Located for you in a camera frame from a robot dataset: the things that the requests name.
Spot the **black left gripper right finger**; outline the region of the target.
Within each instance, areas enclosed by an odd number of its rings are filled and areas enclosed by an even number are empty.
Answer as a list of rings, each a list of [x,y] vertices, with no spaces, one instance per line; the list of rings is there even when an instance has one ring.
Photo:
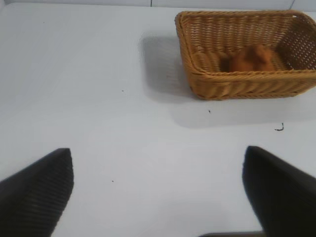
[[[316,179],[257,147],[246,149],[242,181],[268,237],[316,235]]]

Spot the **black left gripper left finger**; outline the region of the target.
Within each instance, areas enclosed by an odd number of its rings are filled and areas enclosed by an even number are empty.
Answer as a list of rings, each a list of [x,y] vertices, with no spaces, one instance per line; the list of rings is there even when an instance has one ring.
[[[74,187],[69,148],[58,148],[0,183],[0,235],[49,237]]]

